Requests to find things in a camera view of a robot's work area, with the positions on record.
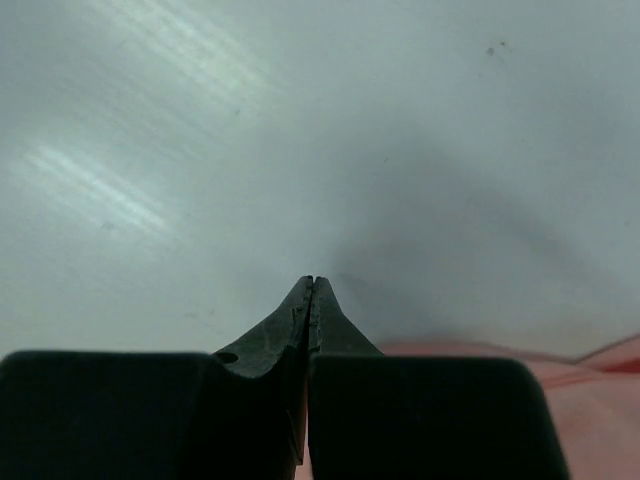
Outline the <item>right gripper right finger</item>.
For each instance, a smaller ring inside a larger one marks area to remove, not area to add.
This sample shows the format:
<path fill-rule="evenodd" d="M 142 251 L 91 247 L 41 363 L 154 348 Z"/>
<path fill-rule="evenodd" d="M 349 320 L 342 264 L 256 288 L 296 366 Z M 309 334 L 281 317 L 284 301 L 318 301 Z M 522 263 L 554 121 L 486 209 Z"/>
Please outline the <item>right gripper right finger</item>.
<path fill-rule="evenodd" d="M 566 479 L 543 390 L 504 357 L 391 356 L 315 280 L 308 445 L 317 479 Z"/>

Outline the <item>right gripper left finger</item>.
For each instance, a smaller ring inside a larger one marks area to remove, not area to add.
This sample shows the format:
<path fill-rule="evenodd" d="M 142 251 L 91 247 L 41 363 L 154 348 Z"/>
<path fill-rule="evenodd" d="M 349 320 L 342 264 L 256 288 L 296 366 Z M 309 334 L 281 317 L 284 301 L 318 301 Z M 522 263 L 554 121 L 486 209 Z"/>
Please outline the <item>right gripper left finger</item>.
<path fill-rule="evenodd" d="M 313 280 L 213 353 L 23 350 L 1 362 L 5 479 L 291 479 Z"/>

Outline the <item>salmon pink t-shirt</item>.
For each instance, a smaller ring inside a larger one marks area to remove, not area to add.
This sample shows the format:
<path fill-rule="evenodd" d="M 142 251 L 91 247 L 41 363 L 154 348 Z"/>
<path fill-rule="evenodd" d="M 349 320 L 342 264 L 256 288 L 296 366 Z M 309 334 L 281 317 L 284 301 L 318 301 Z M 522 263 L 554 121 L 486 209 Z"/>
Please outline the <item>salmon pink t-shirt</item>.
<path fill-rule="evenodd" d="M 639 342 L 630 339 L 574 360 L 481 344 L 389 344 L 391 356 L 504 357 L 523 363 L 540 384 L 567 462 L 566 479 L 639 475 Z M 313 476 L 308 449 L 300 479 Z"/>

